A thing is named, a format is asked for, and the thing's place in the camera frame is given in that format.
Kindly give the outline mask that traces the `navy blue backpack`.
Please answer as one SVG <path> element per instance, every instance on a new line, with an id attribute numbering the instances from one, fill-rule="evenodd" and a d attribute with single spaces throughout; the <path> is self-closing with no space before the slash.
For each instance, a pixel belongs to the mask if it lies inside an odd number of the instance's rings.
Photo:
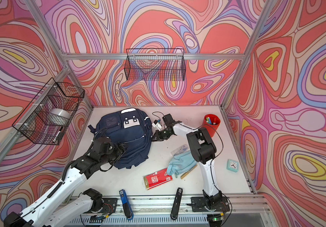
<path id="1" fill-rule="evenodd" d="M 109 137 L 113 143 L 127 145 L 125 153 L 114 164 L 118 169 L 130 169 L 148 159 L 152 142 L 152 122 L 140 109 L 128 108 L 103 116 L 96 127 L 88 126 L 90 132 L 99 138 Z"/>

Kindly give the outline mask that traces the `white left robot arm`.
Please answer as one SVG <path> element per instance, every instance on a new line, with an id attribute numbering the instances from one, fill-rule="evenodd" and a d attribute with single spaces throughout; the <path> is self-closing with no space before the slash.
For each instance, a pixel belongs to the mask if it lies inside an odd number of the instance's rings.
<path id="1" fill-rule="evenodd" d="M 61 179 L 38 200 L 19 213 L 4 219 L 5 227 L 60 227 L 85 212 L 100 213 L 105 202 L 97 190 L 88 189 L 77 200 L 62 209 L 62 202 L 87 181 L 104 164 L 114 164 L 126 152 L 127 144 L 113 143 L 108 137 L 93 140 L 87 152 L 68 163 Z"/>

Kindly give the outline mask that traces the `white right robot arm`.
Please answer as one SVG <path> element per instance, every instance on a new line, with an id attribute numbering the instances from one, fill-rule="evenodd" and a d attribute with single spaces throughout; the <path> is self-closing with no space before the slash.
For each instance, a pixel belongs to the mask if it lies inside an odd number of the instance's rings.
<path id="1" fill-rule="evenodd" d="M 199 163 L 203 177 L 203 196 L 207 206 L 220 203 L 223 194 L 219 189 L 215 173 L 215 158 L 217 148 L 204 127 L 192 128 L 181 121 L 175 121 L 170 114 L 152 123 L 154 134 L 152 141 L 164 141 L 172 135 L 185 137 L 190 152 Z"/>

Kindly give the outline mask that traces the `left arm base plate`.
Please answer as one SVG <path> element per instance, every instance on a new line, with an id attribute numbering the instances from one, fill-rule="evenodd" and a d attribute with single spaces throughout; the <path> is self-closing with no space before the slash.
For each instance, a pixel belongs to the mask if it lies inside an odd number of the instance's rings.
<path id="1" fill-rule="evenodd" d="M 102 214 L 111 215 L 116 212 L 117 198 L 102 198 L 102 201 L 93 202 L 93 206 L 90 210 L 84 212 L 84 214 Z"/>

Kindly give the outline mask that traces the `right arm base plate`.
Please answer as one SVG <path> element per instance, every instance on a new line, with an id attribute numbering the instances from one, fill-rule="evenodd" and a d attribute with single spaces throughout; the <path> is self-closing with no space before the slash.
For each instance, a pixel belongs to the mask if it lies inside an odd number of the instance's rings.
<path id="1" fill-rule="evenodd" d="M 230 203 L 226 197 L 210 202 L 206 197 L 191 197 L 188 206 L 193 212 L 229 212 L 231 210 Z"/>

